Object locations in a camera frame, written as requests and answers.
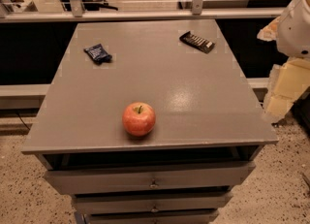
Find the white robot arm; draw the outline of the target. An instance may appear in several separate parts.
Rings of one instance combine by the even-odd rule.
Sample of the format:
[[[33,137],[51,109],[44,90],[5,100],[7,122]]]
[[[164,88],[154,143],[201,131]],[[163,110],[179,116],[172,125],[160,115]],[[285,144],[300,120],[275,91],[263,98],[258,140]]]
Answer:
[[[283,13],[261,29],[257,38],[275,41],[288,56],[269,73],[263,118],[277,123],[310,87],[310,0],[292,0]]]

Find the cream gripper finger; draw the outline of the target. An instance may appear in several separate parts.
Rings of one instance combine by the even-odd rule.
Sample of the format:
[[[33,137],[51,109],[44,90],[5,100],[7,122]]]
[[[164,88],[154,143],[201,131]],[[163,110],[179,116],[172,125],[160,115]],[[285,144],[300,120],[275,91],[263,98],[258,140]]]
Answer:
[[[262,41],[271,42],[277,39],[277,29],[280,17],[275,18],[267,26],[261,29],[257,35],[257,38]]]
[[[277,123],[310,87],[310,59],[290,57],[282,66],[274,65],[263,99],[263,119]]]

